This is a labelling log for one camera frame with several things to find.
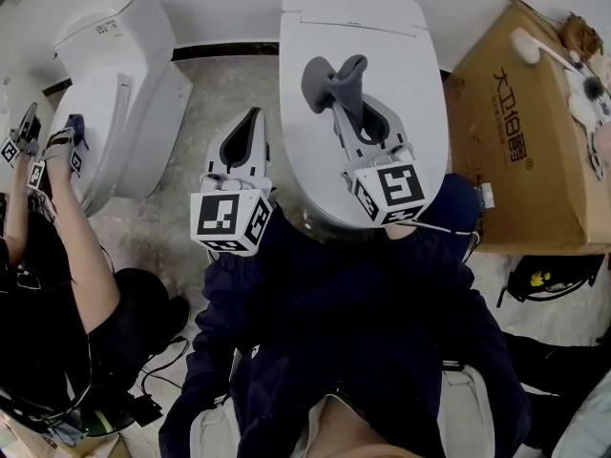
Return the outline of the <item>person's right forearm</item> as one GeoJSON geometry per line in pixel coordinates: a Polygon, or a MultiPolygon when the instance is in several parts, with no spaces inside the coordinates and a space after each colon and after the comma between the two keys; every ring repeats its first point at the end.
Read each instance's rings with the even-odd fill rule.
{"type": "Polygon", "coordinates": [[[443,346],[465,360],[504,352],[502,331],[474,288],[473,272],[441,234],[401,225],[385,231],[402,274],[424,292],[417,300],[443,346]]]}

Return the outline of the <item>person's bare neck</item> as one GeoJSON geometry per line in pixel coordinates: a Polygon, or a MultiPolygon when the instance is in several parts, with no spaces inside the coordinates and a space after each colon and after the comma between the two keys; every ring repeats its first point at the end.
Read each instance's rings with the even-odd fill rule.
{"type": "Polygon", "coordinates": [[[352,408],[329,397],[306,458],[422,458],[389,444],[352,408]]]}

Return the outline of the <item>white round pad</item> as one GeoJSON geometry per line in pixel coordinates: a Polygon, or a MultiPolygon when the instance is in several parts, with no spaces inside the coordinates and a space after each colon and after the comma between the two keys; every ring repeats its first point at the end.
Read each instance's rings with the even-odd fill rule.
{"type": "Polygon", "coordinates": [[[583,95],[571,93],[568,98],[569,112],[584,127],[594,126],[598,120],[591,102],[583,95]]]}

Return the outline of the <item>black floor box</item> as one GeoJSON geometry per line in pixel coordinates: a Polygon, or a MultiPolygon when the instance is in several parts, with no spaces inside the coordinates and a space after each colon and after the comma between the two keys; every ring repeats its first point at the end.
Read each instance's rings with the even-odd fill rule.
{"type": "Polygon", "coordinates": [[[146,427],[162,417],[161,406],[149,394],[133,397],[126,404],[126,413],[141,427],[146,427]]]}

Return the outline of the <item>person's navy jacket torso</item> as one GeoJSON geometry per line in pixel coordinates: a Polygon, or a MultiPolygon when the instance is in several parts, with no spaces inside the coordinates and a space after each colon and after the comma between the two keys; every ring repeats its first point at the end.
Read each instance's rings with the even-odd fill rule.
{"type": "Polygon", "coordinates": [[[238,458],[289,458],[309,411],[345,399],[390,444],[444,458],[437,425],[442,364],[475,368],[487,387],[495,458],[512,458],[531,425],[530,406],[507,349],[463,359],[437,339],[402,274],[390,239],[323,245],[270,217],[263,293],[253,339],[223,354],[192,353],[182,391],[159,432],[162,458],[189,458],[194,420],[221,396],[234,402],[238,458]]]}

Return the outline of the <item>white toilet with tank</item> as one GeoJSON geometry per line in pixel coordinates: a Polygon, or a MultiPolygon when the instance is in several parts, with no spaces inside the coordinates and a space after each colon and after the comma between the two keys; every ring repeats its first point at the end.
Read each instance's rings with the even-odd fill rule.
{"type": "Polygon", "coordinates": [[[89,0],[57,35],[72,84],[50,131],[83,118],[72,183],[87,216],[156,189],[193,89],[172,61],[176,44],[159,0],[89,0]]]}

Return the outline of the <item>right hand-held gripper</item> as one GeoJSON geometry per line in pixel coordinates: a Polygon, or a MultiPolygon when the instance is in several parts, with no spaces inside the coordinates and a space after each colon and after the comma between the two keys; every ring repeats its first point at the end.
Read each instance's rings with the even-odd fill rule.
{"type": "Polygon", "coordinates": [[[350,228],[373,228],[417,219],[428,206],[428,186],[399,115],[363,94],[356,132],[342,105],[334,102],[331,110],[346,157],[342,177],[350,196],[340,221],[350,228]]]}

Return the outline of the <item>black fluffy ball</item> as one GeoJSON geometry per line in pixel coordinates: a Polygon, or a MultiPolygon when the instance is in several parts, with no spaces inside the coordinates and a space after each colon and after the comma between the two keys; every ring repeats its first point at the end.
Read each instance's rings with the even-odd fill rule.
{"type": "Polygon", "coordinates": [[[590,101],[597,101],[605,94],[605,88],[597,76],[587,76],[582,82],[582,88],[585,96],[590,101]]]}

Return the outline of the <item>white round object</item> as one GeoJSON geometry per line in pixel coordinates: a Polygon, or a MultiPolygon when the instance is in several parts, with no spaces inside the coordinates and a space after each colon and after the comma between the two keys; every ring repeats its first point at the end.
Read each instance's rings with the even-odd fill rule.
{"type": "Polygon", "coordinates": [[[529,32],[517,28],[511,33],[511,43],[517,54],[530,65],[535,65],[540,60],[540,55],[545,52],[558,61],[566,69],[574,69],[574,66],[553,49],[534,38],[529,32]]]}

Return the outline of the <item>black floor bag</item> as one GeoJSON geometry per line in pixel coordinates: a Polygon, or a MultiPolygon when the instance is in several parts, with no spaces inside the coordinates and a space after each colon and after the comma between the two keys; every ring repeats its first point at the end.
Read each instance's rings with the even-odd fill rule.
{"type": "Polygon", "coordinates": [[[584,256],[524,256],[509,274],[501,289],[496,307],[502,305],[505,295],[518,302],[550,302],[583,287],[593,286],[605,255],[584,256]],[[551,273],[551,285],[541,290],[530,285],[530,277],[537,271],[551,273]]]}

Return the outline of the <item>gray wiping cloth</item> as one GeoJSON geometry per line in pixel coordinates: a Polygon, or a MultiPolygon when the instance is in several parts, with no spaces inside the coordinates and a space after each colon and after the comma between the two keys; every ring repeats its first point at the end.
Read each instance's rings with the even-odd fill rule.
{"type": "Polygon", "coordinates": [[[355,130],[365,125],[362,79],[368,59],[362,54],[349,57],[336,71],[322,56],[312,58],[305,66],[301,90],[311,111],[320,115],[338,103],[348,115],[355,130]]]}

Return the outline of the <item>white toilet lid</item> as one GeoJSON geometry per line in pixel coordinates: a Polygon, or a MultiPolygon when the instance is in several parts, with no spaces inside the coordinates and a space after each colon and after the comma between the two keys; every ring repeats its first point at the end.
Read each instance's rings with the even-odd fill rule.
{"type": "Polygon", "coordinates": [[[314,216],[337,227],[365,229],[371,227],[371,220],[341,176],[347,155],[333,132],[332,113],[313,113],[301,89],[312,58],[322,56],[339,69],[355,54],[368,60],[364,93],[401,119],[432,196],[446,174],[449,132],[440,70],[426,31],[406,35],[313,23],[304,11],[283,12],[280,110],[291,170],[314,216]]]}

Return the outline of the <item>small white adapter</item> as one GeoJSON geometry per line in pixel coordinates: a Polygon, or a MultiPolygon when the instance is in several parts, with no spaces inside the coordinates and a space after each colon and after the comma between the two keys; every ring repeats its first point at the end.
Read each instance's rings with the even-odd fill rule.
{"type": "Polygon", "coordinates": [[[494,192],[490,182],[482,182],[475,187],[481,210],[495,207],[494,192]]]}

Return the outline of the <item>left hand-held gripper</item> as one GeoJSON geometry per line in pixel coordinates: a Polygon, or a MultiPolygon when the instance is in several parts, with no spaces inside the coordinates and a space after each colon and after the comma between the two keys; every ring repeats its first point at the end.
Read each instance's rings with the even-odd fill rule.
{"type": "Polygon", "coordinates": [[[213,253],[256,254],[273,211],[266,166],[265,113],[251,107],[222,126],[208,146],[209,174],[190,197],[191,240],[213,253]]]}

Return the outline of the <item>pink bottle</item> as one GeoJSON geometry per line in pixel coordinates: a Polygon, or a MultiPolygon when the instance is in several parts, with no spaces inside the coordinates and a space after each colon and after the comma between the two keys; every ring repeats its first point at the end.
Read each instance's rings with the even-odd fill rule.
{"type": "Polygon", "coordinates": [[[596,129],[593,144],[599,156],[611,164],[611,120],[596,129]]]}

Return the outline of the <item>large printed cardboard box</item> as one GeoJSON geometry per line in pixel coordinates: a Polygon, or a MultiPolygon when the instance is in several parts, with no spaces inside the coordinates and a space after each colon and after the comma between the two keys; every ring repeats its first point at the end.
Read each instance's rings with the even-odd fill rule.
{"type": "Polygon", "coordinates": [[[584,75],[545,52],[527,64],[511,43],[517,28],[569,61],[556,30],[510,0],[444,84],[453,170],[477,184],[490,182],[494,192],[481,247],[504,254],[611,253],[611,166],[598,180],[589,146],[596,124],[584,127],[568,107],[571,93],[585,96],[584,75]]]}

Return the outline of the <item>person's left forearm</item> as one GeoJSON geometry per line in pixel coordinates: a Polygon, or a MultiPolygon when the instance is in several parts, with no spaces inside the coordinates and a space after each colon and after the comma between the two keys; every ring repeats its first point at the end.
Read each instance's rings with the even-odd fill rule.
{"type": "Polygon", "coordinates": [[[202,295],[208,305],[196,317],[194,350],[223,354],[250,343],[262,293],[262,253],[220,254],[205,271],[202,295]]]}

